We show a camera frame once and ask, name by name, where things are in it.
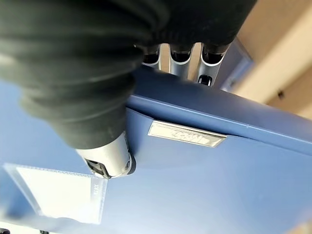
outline metal nameplate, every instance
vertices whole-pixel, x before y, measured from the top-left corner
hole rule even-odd
[[[153,121],[148,135],[208,147],[215,147],[226,138],[226,135],[156,120]]]

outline blue plastic surface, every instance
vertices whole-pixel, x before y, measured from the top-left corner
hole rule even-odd
[[[101,225],[37,216],[3,170],[11,162],[90,174],[0,83],[1,221],[62,234],[281,234],[312,217],[311,122],[170,75],[136,76],[127,133],[137,169],[108,182]],[[230,136],[216,148],[147,136],[153,118]]]

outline rubber hose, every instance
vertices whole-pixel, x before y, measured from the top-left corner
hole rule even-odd
[[[92,149],[125,129],[130,72],[169,18],[158,0],[1,0],[0,77],[21,105],[71,147]]]

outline flexible hose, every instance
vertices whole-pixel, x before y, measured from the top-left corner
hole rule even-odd
[[[169,18],[159,0],[1,0],[0,77],[73,148],[125,129],[125,101],[149,40]]]

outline white paper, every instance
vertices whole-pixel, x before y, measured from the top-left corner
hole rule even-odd
[[[23,180],[23,183],[20,178],[15,182],[22,192],[25,192],[25,187],[31,192],[32,197],[27,198],[30,203],[33,201],[39,206],[36,211],[39,215],[100,223],[107,183],[105,179],[23,166],[14,168]]]

